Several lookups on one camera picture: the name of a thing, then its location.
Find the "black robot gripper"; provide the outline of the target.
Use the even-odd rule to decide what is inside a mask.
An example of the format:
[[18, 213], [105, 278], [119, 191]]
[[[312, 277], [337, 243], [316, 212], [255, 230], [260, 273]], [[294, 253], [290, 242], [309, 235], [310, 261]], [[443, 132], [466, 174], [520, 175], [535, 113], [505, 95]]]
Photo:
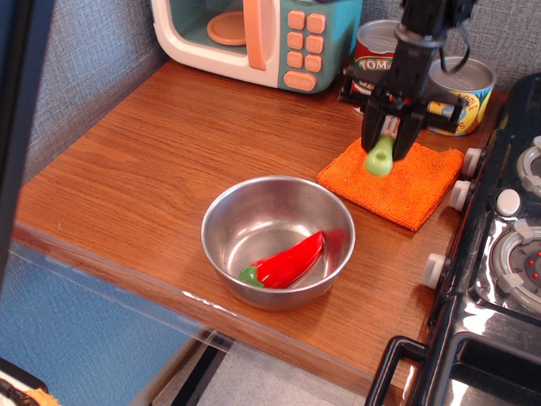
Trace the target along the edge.
[[446, 68], [448, 30], [445, 27], [436, 35], [422, 36], [406, 27], [397, 27], [397, 45], [389, 70], [363, 71], [353, 64], [343, 69], [345, 82], [339, 100], [362, 110], [365, 151], [372, 151], [379, 141], [386, 116], [400, 119], [392, 150], [394, 162], [406, 157], [421, 129], [434, 126], [456, 130], [466, 102], [429, 83], [435, 54], [440, 55], [441, 67]]

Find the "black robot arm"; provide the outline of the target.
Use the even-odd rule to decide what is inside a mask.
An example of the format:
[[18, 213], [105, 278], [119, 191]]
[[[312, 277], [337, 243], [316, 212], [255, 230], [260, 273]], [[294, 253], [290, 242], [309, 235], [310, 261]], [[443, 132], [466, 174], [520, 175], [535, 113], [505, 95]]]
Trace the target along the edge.
[[363, 110], [361, 145], [371, 152], [380, 140], [385, 118], [398, 118], [392, 159], [409, 152], [418, 133], [428, 127], [455, 131], [467, 102], [429, 83], [434, 55], [445, 69], [445, 42], [450, 29], [465, 30], [474, 1], [403, 1], [395, 28], [397, 45], [391, 67], [370, 71], [349, 65], [339, 100]]

